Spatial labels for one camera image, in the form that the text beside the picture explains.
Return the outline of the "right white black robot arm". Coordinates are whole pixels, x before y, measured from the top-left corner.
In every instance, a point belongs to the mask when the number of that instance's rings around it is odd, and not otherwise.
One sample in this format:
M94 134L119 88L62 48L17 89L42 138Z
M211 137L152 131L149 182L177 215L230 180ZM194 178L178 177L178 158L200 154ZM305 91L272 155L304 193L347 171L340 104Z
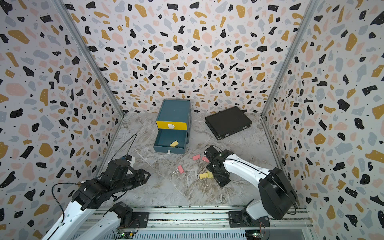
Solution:
M281 169L261 168L243 160L232 151L218 152L214 147L205 150L204 155L210 162L206 166L207 170L221 188L231 182L230 176L234 174L259 190L261 199L250 201L241 211L244 224L251 225L266 217L282 220L285 215L296 214L289 210L296 207L298 196Z

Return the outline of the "yellow top drawer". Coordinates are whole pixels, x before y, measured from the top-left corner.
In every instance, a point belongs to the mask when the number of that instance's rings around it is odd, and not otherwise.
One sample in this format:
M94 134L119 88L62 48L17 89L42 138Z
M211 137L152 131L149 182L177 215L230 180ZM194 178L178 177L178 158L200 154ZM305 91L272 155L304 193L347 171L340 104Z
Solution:
M188 124L185 122L156 121L158 129L187 131Z

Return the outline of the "teal drawer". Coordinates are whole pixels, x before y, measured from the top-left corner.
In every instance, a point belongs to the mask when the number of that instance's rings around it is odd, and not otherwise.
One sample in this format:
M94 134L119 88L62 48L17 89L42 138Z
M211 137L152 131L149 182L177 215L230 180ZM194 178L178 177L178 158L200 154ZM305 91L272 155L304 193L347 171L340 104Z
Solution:
M170 144L174 141L178 141L179 145L172 148ZM157 153L183 155L186 152L188 142L188 131L159 129L153 147Z

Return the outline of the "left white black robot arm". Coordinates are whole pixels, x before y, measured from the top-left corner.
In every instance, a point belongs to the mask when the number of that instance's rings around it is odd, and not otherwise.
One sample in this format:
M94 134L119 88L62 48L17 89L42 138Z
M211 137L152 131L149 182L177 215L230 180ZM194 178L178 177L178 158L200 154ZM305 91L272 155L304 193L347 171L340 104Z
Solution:
M122 234L132 239L139 229L148 224L148 212L134 212L123 202L119 202L118 193L126 193L147 183L151 174L143 169L135 170L131 161L117 159L108 163L100 177L87 180L79 185L71 202L62 210L62 217L56 221L43 237L45 240L71 240L83 223L110 198L115 204L102 218L84 233L79 240L100 240L108 234L116 235L123 228L132 229L132 233Z

